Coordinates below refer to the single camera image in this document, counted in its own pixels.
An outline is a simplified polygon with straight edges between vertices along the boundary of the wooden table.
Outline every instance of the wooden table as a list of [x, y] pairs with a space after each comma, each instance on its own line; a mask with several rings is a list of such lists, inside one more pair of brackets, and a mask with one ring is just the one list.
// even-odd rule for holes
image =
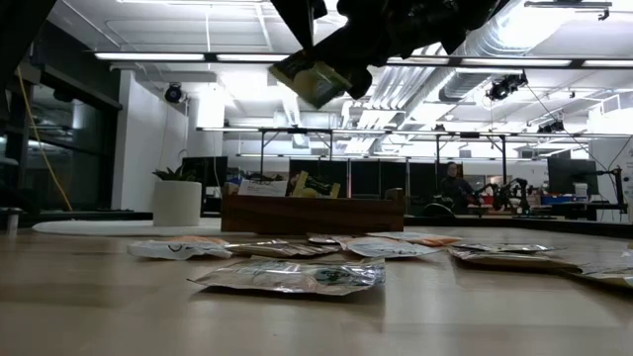
[[[619, 258], [628, 241], [491, 228], [417, 228]], [[136, 238], [0, 237], [0, 355], [627, 355], [633, 298], [559, 276], [462, 269], [445, 253], [388, 263], [345, 298], [210, 293], [187, 278], [226, 260], [129, 256]]]

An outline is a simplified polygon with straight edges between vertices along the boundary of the white planter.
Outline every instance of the white planter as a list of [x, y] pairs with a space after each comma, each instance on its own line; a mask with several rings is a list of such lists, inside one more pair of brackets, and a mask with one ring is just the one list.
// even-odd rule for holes
[[202, 184], [159, 181], [154, 184], [154, 226], [197, 226], [200, 224]]

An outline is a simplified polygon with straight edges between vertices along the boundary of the person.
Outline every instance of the person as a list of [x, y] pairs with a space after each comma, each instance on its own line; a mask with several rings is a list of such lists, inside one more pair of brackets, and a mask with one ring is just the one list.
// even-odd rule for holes
[[467, 214], [468, 205], [473, 200], [473, 187], [457, 176], [457, 163], [448, 162], [446, 178], [440, 186], [442, 195], [453, 200], [453, 214]]

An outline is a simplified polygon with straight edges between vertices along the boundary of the wooden tray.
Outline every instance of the wooden tray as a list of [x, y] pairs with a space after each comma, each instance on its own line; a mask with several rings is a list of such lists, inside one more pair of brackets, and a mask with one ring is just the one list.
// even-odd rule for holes
[[267, 234], [402, 231], [402, 201], [226, 195], [222, 231]]

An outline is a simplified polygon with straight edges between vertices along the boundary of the yellow cable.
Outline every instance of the yellow cable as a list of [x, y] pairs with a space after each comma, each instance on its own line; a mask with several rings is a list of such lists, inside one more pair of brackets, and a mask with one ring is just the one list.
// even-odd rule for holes
[[70, 202], [68, 201], [68, 197], [66, 197], [66, 192], [63, 191], [59, 181], [57, 181], [57, 177], [55, 176], [55, 172], [52, 170], [50, 163], [48, 162], [48, 157], [46, 157], [46, 152], [44, 152], [44, 147], [42, 146], [42, 141], [40, 140], [40, 134], [38, 133], [38, 126], [36, 125], [36, 121], [33, 119], [33, 114], [31, 113], [31, 106], [29, 105], [29, 99], [27, 97], [27, 90], [24, 88], [24, 81], [22, 80], [22, 70], [20, 70], [20, 66], [18, 66], [18, 77], [20, 78], [20, 88], [22, 89], [22, 96], [24, 97], [24, 103], [27, 107], [27, 114], [29, 114], [29, 119], [31, 120], [31, 125], [33, 125], [33, 131], [36, 134], [36, 139], [38, 140], [38, 144], [40, 145], [40, 152], [42, 153], [42, 158], [46, 163], [46, 167], [48, 167], [48, 172], [50, 172], [50, 177], [52, 181], [55, 182], [61, 197], [63, 198], [64, 203], [68, 207], [68, 210], [72, 212], [72, 206], [70, 206]]

